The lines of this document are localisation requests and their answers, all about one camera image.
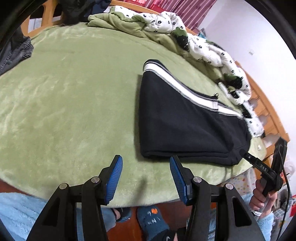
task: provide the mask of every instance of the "finger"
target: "finger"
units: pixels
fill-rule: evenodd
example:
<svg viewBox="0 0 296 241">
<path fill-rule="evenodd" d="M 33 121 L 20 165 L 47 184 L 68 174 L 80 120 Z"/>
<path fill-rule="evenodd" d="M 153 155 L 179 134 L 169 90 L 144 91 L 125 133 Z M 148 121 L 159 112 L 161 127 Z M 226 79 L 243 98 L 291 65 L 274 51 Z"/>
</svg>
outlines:
<svg viewBox="0 0 296 241">
<path fill-rule="evenodd" d="M 262 207 L 264 207 L 264 203 L 258 200 L 255 196 L 253 196 L 250 200 L 250 203 L 254 204 L 256 207 L 258 207 L 258 210 Z"/>
<path fill-rule="evenodd" d="M 263 188 L 263 186 L 261 185 L 259 179 L 256 180 L 255 185 L 256 185 L 256 188 L 262 193 L 264 188 Z"/>
<path fill-rule="evenodd" d="M 277 199 L 277 192 L 276 191 L 271 191 L 268 193 L 269 198 L 273 201 L 275 201 Z"/>
<path fill-rule="evenodd" d="M 260 208 L 258 208 L 254 203 L 250 202 L 249 203 L 249 207 L 252 209 L 252 210 L 255 210 L 255 211 L 259 211 Z"/>
<path fill-rule="evenodd" d="M 271 191 L 268 194 L 270 195 L 270 197 L 268 203 L 266 204 L 265 210 L 271 209 L 277 199 L 277 192 Z"/>
<path fill-rule="evenodd" d="M 253 194 L 261 202 L 265 202 L 266 198 L 264 197 L 264 195 L 257 188 L 253 190 Z"/>
</svg>

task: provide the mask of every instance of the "white stripe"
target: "white stripe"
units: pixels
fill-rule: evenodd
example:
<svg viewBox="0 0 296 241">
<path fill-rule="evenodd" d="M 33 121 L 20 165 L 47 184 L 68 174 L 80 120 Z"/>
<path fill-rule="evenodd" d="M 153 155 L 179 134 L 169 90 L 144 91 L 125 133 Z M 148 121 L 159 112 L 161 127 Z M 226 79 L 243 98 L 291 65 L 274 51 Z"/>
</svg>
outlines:
<svg viewBox="0 0 296 241">
<path fill-rule="evenodd" d="M 164 81 L 168 82 L 175 90 L 180 92 L 185 98 L 189 99 L 194 104 L 210 109 L 212 111 L 218 111 L 224 115 L 235 115 L 239 118 L 242 118 L 238 112 L 226 108 L 225 106 L 218 103 L 216 100 L 204 99 L 201 96 L 196 95 L 192 91 L 185 88 L 181 83 L 179 83 L 170 73 L 164 70 L 162 67 L 158 66 L 157 63 L 147 63 L 144 65 L 143 72 L 153 71 L 157 73 Z"/>
<path fill-rule="evenodd" d="M 145 70 L 155 70 L 159 73 L 164 79 L 166 79 L 170 84 L 172 84 L 176 89 L 178 89 L 185 96 L 193 100 L 199 105 L 206 106 L 207 108 L 218 110 L 218 103 L 210 100 L 203 99 L 199 96 L 194 95 L 191 91 L 187 90 L 184 86 L 182 86 L 177 80 L 175 80 L 168 72 L 166 72 L 163 68 L 159 67 L 156 64 L 148 63 L 144 66 Z"/>
</svg>

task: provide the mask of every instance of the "white wall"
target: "white wall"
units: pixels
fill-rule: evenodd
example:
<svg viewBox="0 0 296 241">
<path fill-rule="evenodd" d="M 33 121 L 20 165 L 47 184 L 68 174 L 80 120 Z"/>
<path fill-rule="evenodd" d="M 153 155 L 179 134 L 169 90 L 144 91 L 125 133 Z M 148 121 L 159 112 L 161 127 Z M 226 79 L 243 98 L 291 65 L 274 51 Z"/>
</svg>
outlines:
<svg viewBox="0 0 296 241">
<path fill-rule="evenodd" d="M 289 134 L 288 156 L 296 165 L 296 60 L 281 36 L 244 0 L 217 0 L 202 27 L 207 38 L 239 61 L 269 98 Z M 296 174 L 292 178 L 296 193 Z"/>
</svg>

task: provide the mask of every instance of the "human hand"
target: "human hand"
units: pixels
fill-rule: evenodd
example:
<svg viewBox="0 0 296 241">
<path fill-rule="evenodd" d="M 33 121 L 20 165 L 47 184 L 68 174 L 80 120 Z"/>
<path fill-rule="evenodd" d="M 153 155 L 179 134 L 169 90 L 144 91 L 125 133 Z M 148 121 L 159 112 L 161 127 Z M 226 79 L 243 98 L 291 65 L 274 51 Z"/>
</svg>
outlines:
<svg viewBox="0 0 296 241">
<path fill-rule="evenodd" d="M 257 180 L 255 184 L 256 184 L 256 188 L 253 190 L 253 196 L 250 200 L 249 206 L 253 210 L 259 211 L 259 209 L 264 206 L 264 202 L 265 202 L 266 198 L 262 194 L 264 188 L 262 187 L 260 180 Z M 263 218 L 271 213 L 271 208 L 272 208 L 275 200 L 277 199 L 277 192 L 271 191 L 268 193 L 268 196 L 269 196 L 269 201 L 266 204 L 266 206 L 259 218 Z"/>
</svg>

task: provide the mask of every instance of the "black cable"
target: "black cable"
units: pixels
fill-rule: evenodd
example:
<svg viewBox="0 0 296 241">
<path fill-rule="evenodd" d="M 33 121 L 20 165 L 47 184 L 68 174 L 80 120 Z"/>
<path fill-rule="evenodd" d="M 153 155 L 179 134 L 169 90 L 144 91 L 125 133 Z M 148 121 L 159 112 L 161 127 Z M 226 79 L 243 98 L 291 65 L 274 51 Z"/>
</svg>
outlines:
<svg viewBox="0 0 296 241">
<path fill-rule="evenodd" d="M 285 181 L 286 181 L 286 184 L 287 184 L 288 198 L 287 198 L 287 203 L 286 203 L 286 207 L 285 207 L 285 213 L 284 213 L 284 216 L 283 216 L 283 221 L 281 222 L 281 227 L 280 227 L 280 229 L 279 229 L 279 234 L 278 234 L 277 240 L 279 239 L 279 237 L 280 237 L 280 235 L 281 235 L 281 230 L 282 230 L 283 225 L 284 225 L 284 221 L 285 221 L 286 214 L 287 214 L 287 211 L 288 211 L 288 206 L 289 206 L 289 199 L 290 199 L 290 195 L 291 195 L 291 192 L 290 192 L 290 185 L 289 185 L 288 178 L 287 178 L 287 175 L 286 175 L 286 172 L 285 172 L 285 169 L 284 169 L 284 161 L 283 161 L 283 157 L 281 156 L 281 153 L 280 153 L 280 152 L 279 152 L 279 155 L 280 155 L 280 157 L 281 157 L 281 165 L 282 165 L 282 167 L 283 167 L 283 174 L 284 174 Z"/>
</svg>

